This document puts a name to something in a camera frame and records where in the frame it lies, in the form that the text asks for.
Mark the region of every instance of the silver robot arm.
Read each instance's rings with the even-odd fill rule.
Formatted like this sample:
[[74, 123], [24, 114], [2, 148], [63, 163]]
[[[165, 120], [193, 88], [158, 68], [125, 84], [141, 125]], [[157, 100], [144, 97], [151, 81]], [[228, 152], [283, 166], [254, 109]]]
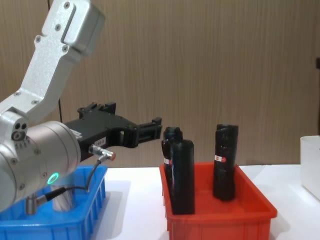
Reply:
[[0, 102], [0, 212], [80, 162], [78, 141], [64, 124], [29, 127], [51, 113], [72, 67], [89, 55], [105, 18], [89, 0], [55, 0], [21, 87]]

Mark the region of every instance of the white label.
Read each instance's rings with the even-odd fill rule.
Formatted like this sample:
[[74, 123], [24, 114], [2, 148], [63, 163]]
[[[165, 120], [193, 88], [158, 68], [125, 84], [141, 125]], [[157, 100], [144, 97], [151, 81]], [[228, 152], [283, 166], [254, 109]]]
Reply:
[[78, 132], [78, 131], [75, 131], [75, 130], [72, 130], [70, 129], [71, 132], [73, 133], [73, 135], [75, 136], [76, 139], [80, 139], [82, 138], [82, 133], [81, 132]]
[[225, 163], [227, 161], [227, 159], [224, 156], [217, 156], [217, 155], [214, 155], [214, 160], [221, 163]]
[[95, 141], [94, 145], [101, 147], [102, 145], [105, 145], [106, 142], [107, 142], [107, 138], [103, 137], [103, 138], [99, 139], [98, 141]]

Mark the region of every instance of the robotic arm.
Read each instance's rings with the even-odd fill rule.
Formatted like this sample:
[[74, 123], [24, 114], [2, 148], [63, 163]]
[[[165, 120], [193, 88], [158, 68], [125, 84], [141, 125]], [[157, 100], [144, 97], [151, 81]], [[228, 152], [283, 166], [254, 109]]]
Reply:
[[56, 107], [72, 67], [89, 55], [104, 24], [90, 0], [55, 0], [21, 87], [0, 102], [0, 212], [72, 173], [94, 147], [124, 146], [160, 138], [161, 118], [136, 125], [115, 115], [116, 104], [93, 103], [78, 120], [37, 123]]

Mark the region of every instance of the green indicator light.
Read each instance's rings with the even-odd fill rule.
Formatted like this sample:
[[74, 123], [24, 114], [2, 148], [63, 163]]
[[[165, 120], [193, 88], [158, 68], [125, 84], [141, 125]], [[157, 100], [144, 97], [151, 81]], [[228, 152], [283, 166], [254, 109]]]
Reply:
[[48, 184], [53, 184], [58, 178], [59, 178], [59, 173], [55, 172], [49, 177], [47, 183]]

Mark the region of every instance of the white table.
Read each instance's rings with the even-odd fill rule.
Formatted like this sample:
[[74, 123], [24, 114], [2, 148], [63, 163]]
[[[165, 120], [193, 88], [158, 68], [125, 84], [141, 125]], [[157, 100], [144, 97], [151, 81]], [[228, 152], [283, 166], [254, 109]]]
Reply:
[[[301, 186], [300, 165], [241, 168], [278, 210], [270, 240], [320, 240], [320, 201]], [[157, 167], [110, 168], [105, 187], [93, 240], [169, 240]]]

